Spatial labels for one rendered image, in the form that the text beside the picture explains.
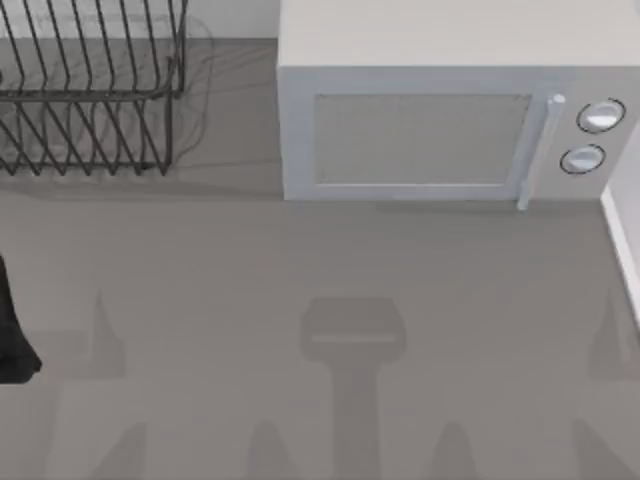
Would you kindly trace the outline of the small microwave knob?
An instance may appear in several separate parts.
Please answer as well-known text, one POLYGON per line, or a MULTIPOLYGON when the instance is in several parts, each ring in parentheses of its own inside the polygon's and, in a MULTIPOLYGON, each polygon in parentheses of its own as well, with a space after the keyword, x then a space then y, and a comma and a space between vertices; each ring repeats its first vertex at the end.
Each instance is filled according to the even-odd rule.
POLYGON ((566 151, 559 166, 568 175, 585 175, 599 169, 606 156, 603 148, 589 144, 566 151))

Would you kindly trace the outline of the large microwave knob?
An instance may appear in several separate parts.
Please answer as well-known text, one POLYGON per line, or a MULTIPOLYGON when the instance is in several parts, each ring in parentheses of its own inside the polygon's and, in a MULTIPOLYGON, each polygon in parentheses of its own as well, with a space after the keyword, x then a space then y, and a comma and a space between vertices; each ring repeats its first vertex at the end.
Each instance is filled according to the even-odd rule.
POLYGON ((582 131, 596 135, 615 128, 625 115, 625 105, 609 98, 584 106, 577 116, 577 125, 582 131))

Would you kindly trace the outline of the pale microwave oven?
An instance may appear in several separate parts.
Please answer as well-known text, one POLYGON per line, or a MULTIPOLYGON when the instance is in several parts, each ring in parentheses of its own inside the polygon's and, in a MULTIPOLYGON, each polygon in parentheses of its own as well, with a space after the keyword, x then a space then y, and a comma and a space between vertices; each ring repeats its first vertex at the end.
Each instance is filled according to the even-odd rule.
POLYGON ((280 67, 534 67, 566 97, 532 201, 601 197, 640 123, 640 0, 282 0, 280 67), (589 134, 581 109, 626 107, 589 134), (568 175, 562 155, 594 144, 606 160, 568 175))

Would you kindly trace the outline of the microwave oven door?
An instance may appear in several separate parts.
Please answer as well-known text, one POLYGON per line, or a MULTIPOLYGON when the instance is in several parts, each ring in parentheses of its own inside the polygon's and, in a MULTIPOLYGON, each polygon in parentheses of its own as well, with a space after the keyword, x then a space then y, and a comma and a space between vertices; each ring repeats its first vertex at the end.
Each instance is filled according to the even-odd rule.
POLYGON ((551 90, 534 67, 280 67, 284 195, 513 200, 551 90))

